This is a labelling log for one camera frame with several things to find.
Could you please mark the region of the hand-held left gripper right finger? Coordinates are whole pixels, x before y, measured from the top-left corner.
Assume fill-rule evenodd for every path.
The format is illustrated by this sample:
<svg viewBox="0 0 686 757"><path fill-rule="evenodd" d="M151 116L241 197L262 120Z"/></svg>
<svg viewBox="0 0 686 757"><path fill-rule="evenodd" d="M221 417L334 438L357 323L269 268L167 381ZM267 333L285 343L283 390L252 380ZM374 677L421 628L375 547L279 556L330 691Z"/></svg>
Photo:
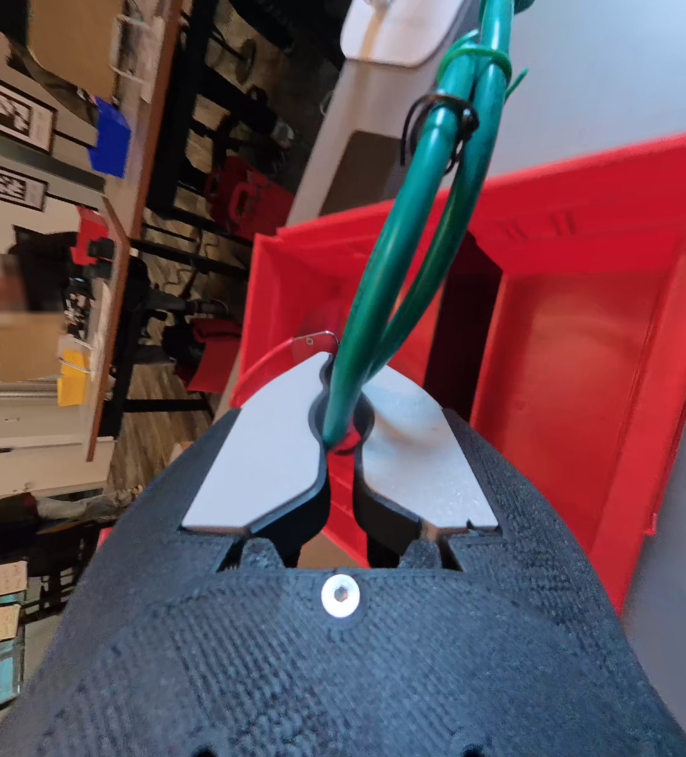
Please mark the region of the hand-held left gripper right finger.
<svg viewBox="0 0 686 757"><path fill-rule="evenodd" d="M439 405L390 366L365 385L354 416L354 516L371 538L495 531L498 519Z"/></svg>

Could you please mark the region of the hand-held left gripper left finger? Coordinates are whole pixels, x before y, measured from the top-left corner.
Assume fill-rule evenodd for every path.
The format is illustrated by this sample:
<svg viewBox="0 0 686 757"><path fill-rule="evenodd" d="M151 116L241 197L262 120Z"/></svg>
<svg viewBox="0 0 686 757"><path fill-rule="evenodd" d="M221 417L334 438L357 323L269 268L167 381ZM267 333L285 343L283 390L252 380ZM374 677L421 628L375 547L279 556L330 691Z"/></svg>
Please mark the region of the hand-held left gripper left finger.
<svg viewBox="0 0 686 757"><path fill-rule="evenodd" d="M317 352L270 380L239 408L182 520L188 531L250 537L282 529L312 537L326 523L326 451L318 411L328 396L332 353Z"/></svg>

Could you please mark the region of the red metal network switch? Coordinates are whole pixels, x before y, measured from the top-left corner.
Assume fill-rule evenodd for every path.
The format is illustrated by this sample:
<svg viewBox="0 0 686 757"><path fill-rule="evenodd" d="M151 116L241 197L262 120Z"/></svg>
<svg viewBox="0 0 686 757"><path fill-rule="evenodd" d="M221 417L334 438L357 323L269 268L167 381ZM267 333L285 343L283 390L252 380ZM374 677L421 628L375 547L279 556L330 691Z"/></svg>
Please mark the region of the red metal network switch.
<svg viewBox="0 0 686 757"><path fill-rule="evenodd" d="M290 350L293 365L298 365L319 353L336 355L338 338L329 330L313 332L291 339Z"/></svg>

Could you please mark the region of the red plastic bin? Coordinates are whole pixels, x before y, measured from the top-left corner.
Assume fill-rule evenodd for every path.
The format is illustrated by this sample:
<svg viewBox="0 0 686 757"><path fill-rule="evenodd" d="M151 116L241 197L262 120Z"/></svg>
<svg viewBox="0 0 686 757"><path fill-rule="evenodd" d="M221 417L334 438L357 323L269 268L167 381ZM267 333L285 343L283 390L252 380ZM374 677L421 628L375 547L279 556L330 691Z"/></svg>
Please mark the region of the red plastic bin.
<svg viewBox="0 0 686 757"><path fill-rule="evenodd" d="M492 175L467 232L502 271L468 422L620 614L686 420L686 133ZM389 364L421 386L441 296Z"/></svg>

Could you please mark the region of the black bin divider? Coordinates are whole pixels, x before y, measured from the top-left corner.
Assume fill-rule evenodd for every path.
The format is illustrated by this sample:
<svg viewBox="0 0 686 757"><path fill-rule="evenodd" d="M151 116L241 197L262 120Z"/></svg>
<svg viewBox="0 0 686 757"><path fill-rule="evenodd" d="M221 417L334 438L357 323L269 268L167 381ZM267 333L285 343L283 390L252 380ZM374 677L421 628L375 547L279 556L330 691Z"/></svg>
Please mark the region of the black bin divider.
<svg viewBox="0 0 686 757"><path fill-rule="evenodd" d="M470 421L502 271L467 232L442 289L424 389Z"/></svg>

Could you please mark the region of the wooden desk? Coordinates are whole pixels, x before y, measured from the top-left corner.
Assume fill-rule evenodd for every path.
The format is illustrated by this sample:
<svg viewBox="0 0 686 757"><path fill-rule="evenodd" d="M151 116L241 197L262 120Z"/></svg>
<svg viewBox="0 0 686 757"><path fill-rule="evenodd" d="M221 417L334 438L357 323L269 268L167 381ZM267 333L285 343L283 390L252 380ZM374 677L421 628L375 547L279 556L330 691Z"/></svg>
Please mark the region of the wooden desk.
<svg viewBox="0 0 686 757"><path fill-rule="evenodd" d="M92 309L92 329L89 334L95 339L92 343L92 359L97 370L91 375L83 402L86 425L83 453L86 462L95 459L100 439L115 439L119 436L133 370L132 365L119 368L114 386L108 390L109 371L120 332L131 245L129 235L105 195L102 195L99 213L108 226L108 236L114 242L115 251L108 283L108 305L104 304L103 296L100 295Z"/></svg>

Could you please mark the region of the small yellow bin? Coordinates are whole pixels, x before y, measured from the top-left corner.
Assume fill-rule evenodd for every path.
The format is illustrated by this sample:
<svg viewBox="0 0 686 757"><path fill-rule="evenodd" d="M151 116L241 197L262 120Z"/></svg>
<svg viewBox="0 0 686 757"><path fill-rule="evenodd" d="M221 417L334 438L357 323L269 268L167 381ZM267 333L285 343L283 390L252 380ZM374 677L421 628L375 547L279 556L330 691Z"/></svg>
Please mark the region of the small yellow bin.
<svg viewBox="0 0 686 757"><path fill-rule="evenodd" d="M90 357L87 351L64 348L60 356L61 373L57 379L57 400L60 407L82 405L90 382Z"/></svg>

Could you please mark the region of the brown cardboard panel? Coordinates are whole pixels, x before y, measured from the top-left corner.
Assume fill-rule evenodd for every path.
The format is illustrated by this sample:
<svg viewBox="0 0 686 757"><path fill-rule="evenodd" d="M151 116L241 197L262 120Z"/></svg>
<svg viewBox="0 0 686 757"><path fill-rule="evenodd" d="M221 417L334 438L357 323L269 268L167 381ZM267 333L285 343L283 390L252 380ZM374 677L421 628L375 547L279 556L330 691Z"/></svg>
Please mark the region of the brown cardboard panel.
<svg viewBox="0 0 686 757"><path fill-rule="evenodd" d="M58 341L64 333L62 311L0 314L0 382L57 378Z"/></svg>

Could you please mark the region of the small red bin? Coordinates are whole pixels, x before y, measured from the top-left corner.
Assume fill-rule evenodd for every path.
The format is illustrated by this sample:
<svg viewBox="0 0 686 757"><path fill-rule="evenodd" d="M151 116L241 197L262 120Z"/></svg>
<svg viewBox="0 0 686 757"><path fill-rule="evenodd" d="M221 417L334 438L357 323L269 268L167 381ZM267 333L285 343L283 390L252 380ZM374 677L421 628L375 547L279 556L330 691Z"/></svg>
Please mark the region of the small red bin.
<svg viewBox="0 0 686 757"><path fill-rule="evenodd" d="M77 205L80 218L76 243L71 248L71 256L75 264L85 266L95 263L99 259L111 260L104 240L108 239L108 225L103 216L89 207Z"/></svg>

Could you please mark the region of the blue plastic bin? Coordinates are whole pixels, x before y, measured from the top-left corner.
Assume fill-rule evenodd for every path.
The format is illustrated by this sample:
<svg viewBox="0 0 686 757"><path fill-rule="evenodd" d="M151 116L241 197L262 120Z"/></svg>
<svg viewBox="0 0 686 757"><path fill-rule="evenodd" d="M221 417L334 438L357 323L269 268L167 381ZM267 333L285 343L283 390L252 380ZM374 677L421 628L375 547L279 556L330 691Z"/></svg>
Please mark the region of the blue plastic bin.
<svg viewBox="0 0 686 757"><path fill-rule="evenodd" d="M92 169L104 175L122 179L126 172L132 131L121 113L114 105L102 99L96 99L98 132L96 144L88 147L87 152Z"/></svg>

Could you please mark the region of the wooden table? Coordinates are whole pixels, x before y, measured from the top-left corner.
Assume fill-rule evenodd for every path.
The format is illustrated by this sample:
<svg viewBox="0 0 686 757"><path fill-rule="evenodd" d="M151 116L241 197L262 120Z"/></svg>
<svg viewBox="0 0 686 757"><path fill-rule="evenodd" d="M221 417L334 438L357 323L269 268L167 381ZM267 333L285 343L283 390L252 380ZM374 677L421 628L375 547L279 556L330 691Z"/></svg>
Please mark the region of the wooden table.
<svg viewBox="0 0 686 757"><path fill-rule="evenodd" d="M124 177L106 181L104 208L129 239L140 235L183 4L28 3L36 61L106 101L119 94L132 136Z"/></svg>

